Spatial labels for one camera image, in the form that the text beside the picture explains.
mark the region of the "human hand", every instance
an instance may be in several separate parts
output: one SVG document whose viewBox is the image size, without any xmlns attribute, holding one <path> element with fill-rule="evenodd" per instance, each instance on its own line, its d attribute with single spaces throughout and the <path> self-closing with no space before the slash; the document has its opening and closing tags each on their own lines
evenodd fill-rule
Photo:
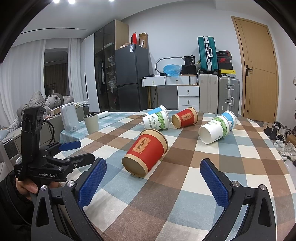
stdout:
<svg viewBox="0 0 296 241">
<path fill-rule="evenodd" d="M 30 179 L 26 178 L 23 181 L 18 181 L 17 178 L 15 180 L 15 184 L 17 187 L 17 190 L 20 194 L 25 196 L 27 199 L 31 200 L 30 192 L 36 194 L 38 192 L 37 185 Z M 58 182 L 51 182 L 49 184 L 49 188 L 57 188 L 60 187 L 60 183 Z"/>
</svg>

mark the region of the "wooden door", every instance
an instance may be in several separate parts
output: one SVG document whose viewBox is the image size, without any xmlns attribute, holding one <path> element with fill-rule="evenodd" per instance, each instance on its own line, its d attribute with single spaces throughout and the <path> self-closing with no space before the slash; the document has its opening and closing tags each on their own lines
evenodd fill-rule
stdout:
<svg viewBox="0 0 296 241">
<path fill-rule="evenodd" d="M 244 62 L 242 116 L 272 123 L 278 102 L 278 72 L 268 27 L 247 19 L 233 19 Z"/>
</svg>

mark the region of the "teal suitcase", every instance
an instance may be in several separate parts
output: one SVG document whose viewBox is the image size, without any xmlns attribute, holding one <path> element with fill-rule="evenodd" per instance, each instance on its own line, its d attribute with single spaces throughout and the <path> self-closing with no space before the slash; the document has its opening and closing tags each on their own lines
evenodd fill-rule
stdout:
<svg viewBox="0 0 296 241">
<path fill-rule="evenodd" d="M 200 74 L 218 74 L 218 60 L 213 37 L 198 37 L 200 51 Z"/>
</svg>

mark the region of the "person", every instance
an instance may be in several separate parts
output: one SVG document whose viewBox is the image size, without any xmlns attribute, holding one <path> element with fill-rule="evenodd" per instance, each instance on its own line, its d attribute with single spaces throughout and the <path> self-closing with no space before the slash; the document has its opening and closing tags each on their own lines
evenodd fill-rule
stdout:
<svg viewBox="0 0 296 241">
<path fill-rule="evenodd" d="M 59 183 L 49 187 L 59 187 Z M 0 182 L 0 240 L 31 240 L 34 205 L 29 192 L 38 193 L 37 185 L 30 179 L 18 181 L 13 171 Z"/>
</svg>

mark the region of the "silver suitcase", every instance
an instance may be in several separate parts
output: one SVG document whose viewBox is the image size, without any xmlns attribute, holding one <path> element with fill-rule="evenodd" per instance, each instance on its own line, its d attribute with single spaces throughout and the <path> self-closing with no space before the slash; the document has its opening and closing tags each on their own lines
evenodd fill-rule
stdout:
<svg viewBox="0 0 296 241">
<path fill-rule="evenodd" d="M 239 114 L 239 80 L 230 77 L 219 78 L 218 114 L 226 110 Z"/>
<path fill-rule="evenodd" d="M 201 113 L 217 114 L 218 77 L 215 74 L 200 74 L 200 109 Z"/>
</svg>

